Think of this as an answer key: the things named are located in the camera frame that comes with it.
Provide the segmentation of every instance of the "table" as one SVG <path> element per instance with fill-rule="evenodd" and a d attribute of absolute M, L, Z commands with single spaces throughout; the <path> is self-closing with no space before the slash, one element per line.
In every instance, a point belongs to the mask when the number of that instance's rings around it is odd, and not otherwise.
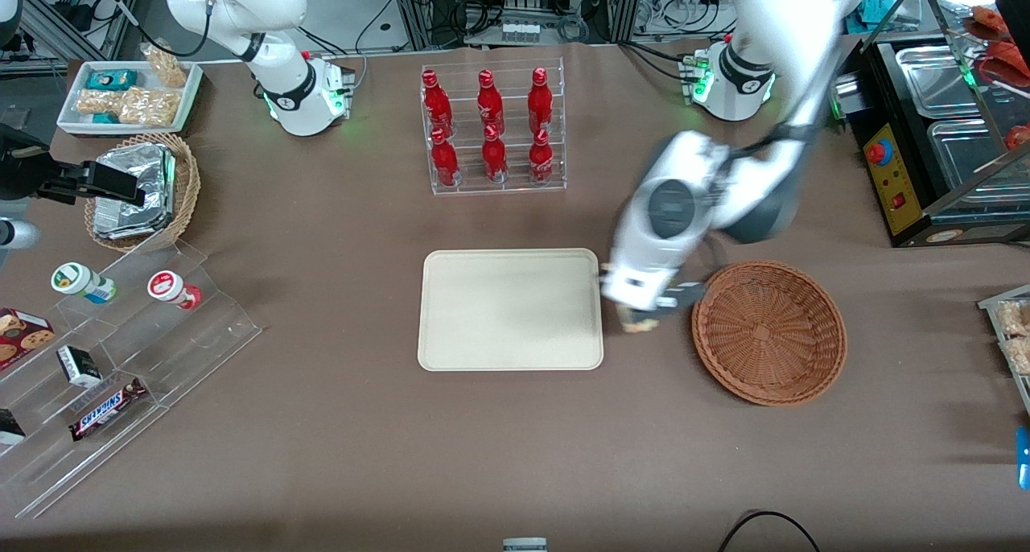
<path fill-rule="evenodd" d="M 673 49 L 692 49 L 674 46 Z M 417 107 L 428 62 L 563 55 L 565 193 L 434 197 Z M 438 248 L 591 248 L 656 141 L 685 128 L 746 144 L 747 124 L 683 105 L 677 82 L 615 46 L 376 57 L 352 119 L 291 138 L 243 65 L 210 65 L 188 138 L 203 188 L 184 239 L 265 325 L 254 342 L 38 520 L 0 516 L 21 550 L 714 550 L 750 509 L 797 518 L 825 550 L 1025 550 L 1014 467 L 1025 422 L 976 309 L 1030 281 L 1005 246 L 894 250 L 846 133 L 820 134 L 794 223 L 728 260 L 782 260 L 847 322 L 837 383 L 790 409 L 745 404 L 698 361 L 684 317 L 623 335 L 604 305 L 592 372 L 428 373 L 416 360 L 422 260 Z M 62 160 L 114 141 L 55 138 Z M 57 300 L 59 263 L 103 267 L 81 207 L 41 201 L 42 243 L 0 274 L 4 302 Z M 688 268 L 705 272 L 709 252 Z M 801 537 L 756 520 L 732 550 Z"/>

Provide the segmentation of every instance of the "wicker basket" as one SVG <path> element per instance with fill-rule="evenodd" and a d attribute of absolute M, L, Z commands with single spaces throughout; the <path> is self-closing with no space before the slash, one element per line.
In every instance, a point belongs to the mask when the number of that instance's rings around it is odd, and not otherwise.
<path fill-rule="evenodd" d="M 772 260 L 724 267 L 691 317 L 697 353 L 713 377 L 758 405 L 821 395 L 848 353 L 833 300 L 808 274 Z"/>
<path fill-rule="evenodd" d="M 125 142 L 121 142 L 117 147 L 125 148 L 127 145 L 145 144 L 145 142 L 168 145 L 168 148 L 175 153 L 175 213 L 168 227 L 162 230 L 162 236 L 165 236 L 169 241 L 175 241 L 185 232 L 190 219 L 193 218 L 194 208 L 197 206 L 197 197 L 200 194 L 200 172 L 197 170 L 197 161 L 194 159 L 193 152 L 190 151 L 190 145 L 186 145 L 182 138 L 175 134 L 134 135 Z M 113 241 L 101 239 L 93 232 L 93 214 L 95 212 L 96 200 L 85 201 L 85 232 L 90 233 L 93 241 L 96 241 L 100 246 L 129 252 L 149 237 L 129 237 Z"/>

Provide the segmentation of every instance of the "red bottle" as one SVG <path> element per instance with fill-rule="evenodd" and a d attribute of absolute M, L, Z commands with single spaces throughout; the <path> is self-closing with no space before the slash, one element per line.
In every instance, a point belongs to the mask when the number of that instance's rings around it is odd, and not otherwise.
<path fill-rule="evenodd" d="M 425 108 L 430 112 L 430 123 L 433 127 L 441 128 L 446 137 L 451 137 L 454 134 L 454 113 L 446 91 L 440 87 L 437 72 L 425 69 L 422 72 L 422 83 L 425 85 Z"/>
<path fill-rule="evenodd" d="M 443 185 L 460 184 L 461 171 L 457 168 L 457 152 L 447 140 L 443 128 L 433 128 L 430 138 L 433 140 L 433 149 L 430 156 L 433 157 L 433 167 L 437 168 L 437 180 Z"/>
<path fill-rule="evenodd" d="M 483 164 L 486 164 L 486 178 L 494 184 L 502 184 L 508 179 L 508 152 L 505 142 L 501 141 L 497 127 L 490 124 L 483 130 Z"/>
<path fill-rule="evenodd" d="M 537 134 L 541 128 L 551 130 L 551 88 L 547 85 L 547 69 L 533 71 L 533 87 L 529 90 L 529 131 Z"/>
<path fill-rule="evenodd" d="M 497 134 L 505 134 L 505 109 L 501 102 L 501 93 L 493 85 L 493 72 L 490 69 L 483 69 L 479 72 L 479 97 L 476 98 L 479 104 L 479 117 L 483 120 L 483 127 L 497 127 Z"/>
<path fill-rule="evenodd" d="M 534 184 L 546 184 L 551 178 L 553 170 L 551 163 L 554 152 L 551 144 L 548 144 L 548 134 L 546 130 L 537 131 L 533 138 L 533 147 L 529 148 L 529 181 Z"/>

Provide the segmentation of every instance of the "red knob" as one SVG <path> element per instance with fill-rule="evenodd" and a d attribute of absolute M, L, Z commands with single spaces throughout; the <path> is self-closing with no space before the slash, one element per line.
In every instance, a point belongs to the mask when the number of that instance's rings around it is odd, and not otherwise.
<path fill-rule="evenodd" d="M 865 160 L 872 164 L 880 164 L 886 157 L 887 148 L 880 142 L 876 142 L 876 144 L 869 145 L 868 149 L 865 149 Z"/>

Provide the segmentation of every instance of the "cookie box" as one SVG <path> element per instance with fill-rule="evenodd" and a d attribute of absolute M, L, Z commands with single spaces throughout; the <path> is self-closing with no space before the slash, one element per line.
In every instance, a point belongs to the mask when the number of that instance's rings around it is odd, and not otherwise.
<path fill-rule="evenodd" d="M 54 327 L 40 318 L 0 307 L 0 371 L 54 339 Z"/>

